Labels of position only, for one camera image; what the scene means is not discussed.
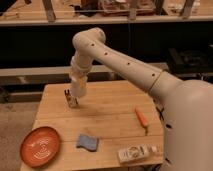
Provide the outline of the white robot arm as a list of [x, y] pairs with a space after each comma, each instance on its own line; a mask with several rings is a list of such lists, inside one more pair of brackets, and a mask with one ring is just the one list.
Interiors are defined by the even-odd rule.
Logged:
[[161, 107], [164, 128], [162, 171], [213, 171], [213, 84], [178, 77], [105, 45], [102, 29], [81, 31], [72, 39], [71, 95], [86, 94], [94, 60], [104, 64]]

